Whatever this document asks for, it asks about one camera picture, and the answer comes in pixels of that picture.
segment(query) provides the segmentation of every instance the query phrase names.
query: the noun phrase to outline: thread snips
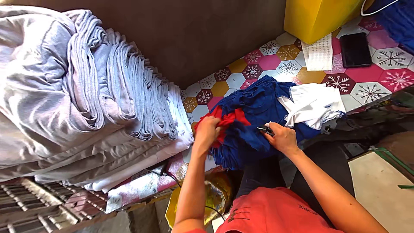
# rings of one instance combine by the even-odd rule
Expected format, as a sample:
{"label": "thread snips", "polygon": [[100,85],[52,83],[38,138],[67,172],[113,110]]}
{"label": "thread snips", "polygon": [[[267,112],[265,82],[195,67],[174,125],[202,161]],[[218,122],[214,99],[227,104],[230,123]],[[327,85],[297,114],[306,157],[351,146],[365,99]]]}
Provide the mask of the thread snips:
{"label": "thread snips", "polygon": [[260,131],[263,131],[264,133],[269,134],[270,136],[274,137],[273,130],[265,125],[261,125],[257,127]]}

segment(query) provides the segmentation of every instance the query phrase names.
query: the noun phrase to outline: blue cloth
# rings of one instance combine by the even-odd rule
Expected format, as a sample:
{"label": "blue cloth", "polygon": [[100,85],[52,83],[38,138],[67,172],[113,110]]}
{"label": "blue cloth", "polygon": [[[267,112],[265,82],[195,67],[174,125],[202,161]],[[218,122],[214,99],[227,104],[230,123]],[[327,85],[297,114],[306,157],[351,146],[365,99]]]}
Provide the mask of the blue cloth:
{"label": "blue cloth", "polygon": [[[283,120],[288,114],[283,105],[277,100],[280,96],[290,98],[290,87],[295,83],[280,83],[266,75],[245,90],[238,90],[223,98],[210,111],[220,106],[222,115],[241,108],[251,126],[244,126],[235,120],[226,130],[224,143],[218,148],[211,148],[210,153],[217,165],[232,170],[242,169],[244,165],[273,155],[282,157],[283,154],[269,144],[267,139],[256,128],[267,122],[277,122],[285,125]],[[304,123],[295,124],[296,139],[300,142],[320,133]]]}
{"label": "blue cloth", "polygon": [[[376,0],[366,13],[374,12],[393,2],[393,0]],[[414,1],[400,0],[375,14],[390,37],[401,43],[410,53],[414,53]]]}

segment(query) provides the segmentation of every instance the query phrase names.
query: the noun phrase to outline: red garment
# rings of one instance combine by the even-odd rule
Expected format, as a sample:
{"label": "red garment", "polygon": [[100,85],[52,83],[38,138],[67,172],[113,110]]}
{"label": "red garment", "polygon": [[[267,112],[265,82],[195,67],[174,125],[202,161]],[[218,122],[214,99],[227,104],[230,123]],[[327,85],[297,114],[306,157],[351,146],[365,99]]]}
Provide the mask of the red garment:
{"label": "red garment", "polygon": [[224,138],[226,137],[226,129],[229,127],[230,124],[234,122],[234,120],[238,120],[243,125],[249,126],[252,125],[250,122],[246,119],[244,116],[244,112],[241,108],[235,109],[234,112],[226,114],[224,116],[222,115],[221,106],[217,106],[211,113],[207,113],[205,116],[200,118],[200,121],[194,126],[194,130],[197,132],[198,124],[208,116],[215,116],[221,119],[221,122],[217,124],[217,126],[221,127],[221,131],[219,136],[217,137],[217,141],[213,143],[213,147],[218,148],[221,144],[224,142]]}
{"label": "red garment", "polygon": [[[259,187],[234,200],[230,215],[216,233],[340,233],[293,191]],[[187,233],[205,233],[200,229]]]}

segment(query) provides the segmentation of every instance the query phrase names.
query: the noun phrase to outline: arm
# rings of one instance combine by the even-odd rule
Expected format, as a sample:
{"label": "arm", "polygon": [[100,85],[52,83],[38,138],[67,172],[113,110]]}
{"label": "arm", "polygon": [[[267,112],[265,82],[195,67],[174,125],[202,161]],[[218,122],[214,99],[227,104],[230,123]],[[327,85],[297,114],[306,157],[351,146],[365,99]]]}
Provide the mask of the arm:
{"label": "arm", "polygon": [[310,160],[296,143],[296,133],[277,123],[269,127],[275,136],[264,134],[277,150],[284,153],[302,173],[323,211],[345,233],[386,233],[377,220],[341,185]]}
{"label": "arm", "polygon": [[190,164],[178,198],[176,221],[172,233],[183,233],[194,229],[204,230],[205,186],[204,165],[208,149],[217,138],[219,118],[209,116],[200,122],[197,137],[191,150]]}

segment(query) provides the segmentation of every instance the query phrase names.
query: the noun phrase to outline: table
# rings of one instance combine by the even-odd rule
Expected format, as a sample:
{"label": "table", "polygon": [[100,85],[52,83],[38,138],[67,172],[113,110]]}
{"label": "table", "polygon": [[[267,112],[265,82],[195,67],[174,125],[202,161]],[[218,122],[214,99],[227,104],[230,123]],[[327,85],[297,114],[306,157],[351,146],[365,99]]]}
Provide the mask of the table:
{"label": "table", "polygon": [[[342,66],[339,38],[359,32],[367,34],[373,64],[367,68],[346,69]],[[332,48],[332,70],[307,71],[301,41],[284,33],[181,90],[181,99],[193,131],[194,125],[218,101],[236,90],[246,89],[265,75],[280,82],[326,83],[328,87],[338,88],[347,114],[363,111],[366,106],[414,84],[413,55],[393,41],[372,17],[357,17],[334,31]],[[179,180],[184,178],[188,167],[183,159],[185,153],[188,152],[175,155],[168,165],[168,171]],[[113,207],[109,203],[107,210],[138,202],[175,184],[170,177],[158,177],[152,173],[137,179],[129,178],[108,193],[110,199],[121,197],[122,200]]]}

